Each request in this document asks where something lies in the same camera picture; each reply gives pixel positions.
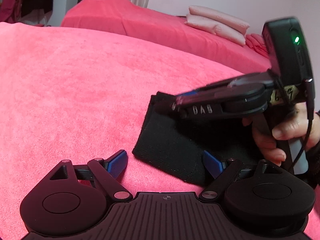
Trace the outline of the person's right hand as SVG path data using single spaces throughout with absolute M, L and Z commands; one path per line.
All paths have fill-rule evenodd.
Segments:
M 244 126 L 252 125 L 253 139 L 265 159 L 280 165 L 286 160 L 286 154 L 277 148 L 276 141 L 306 136 L 308 128 L 306 104 L 296 104 L 296 114 L 275 126 L 270 135 L 263 132 L 252 118 L 244 118 L 242 124 Z M 313 158 L 312 163 L 317 166 L 319 166 L 319 129 L 319 112 L 317 112 L 313 115 L 312 128 L 306 144 L 306 152 Z

